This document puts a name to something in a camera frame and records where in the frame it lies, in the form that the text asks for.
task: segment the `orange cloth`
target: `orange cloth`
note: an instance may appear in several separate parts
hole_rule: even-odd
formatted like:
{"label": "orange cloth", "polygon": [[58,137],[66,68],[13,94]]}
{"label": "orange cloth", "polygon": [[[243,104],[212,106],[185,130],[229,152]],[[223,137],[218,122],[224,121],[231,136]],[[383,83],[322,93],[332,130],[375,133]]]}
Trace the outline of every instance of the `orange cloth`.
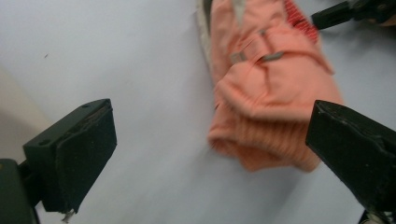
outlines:
{"label": "orange cloth", "polygon": [[291,0],[246,0],[242,22],[232,0],[212,4],[209,143],[249,171],[314,170],[319,158],[304,143],[314,102],[342,103],[317,30]]}

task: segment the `gray tabletop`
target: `gray tabletop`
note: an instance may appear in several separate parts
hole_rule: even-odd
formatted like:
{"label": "gray tabletop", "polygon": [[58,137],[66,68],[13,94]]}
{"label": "gray tabletop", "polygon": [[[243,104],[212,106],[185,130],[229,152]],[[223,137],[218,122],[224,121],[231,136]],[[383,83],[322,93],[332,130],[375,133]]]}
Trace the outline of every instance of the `gray tabletop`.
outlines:
{"label": "gray tabletop", "polygon": [[[339,1],[297,1],[310,15]],[[396,32],[322,33],[346,105],[396,129]],[[0,1],[0,65],[52,121],[110,98],[119,145],[71,223],[357,223],[362,207],[324,165],[249,173],[210,149],[212,83],[195,1]],[[37,207],[43,224],[60,215]]]}

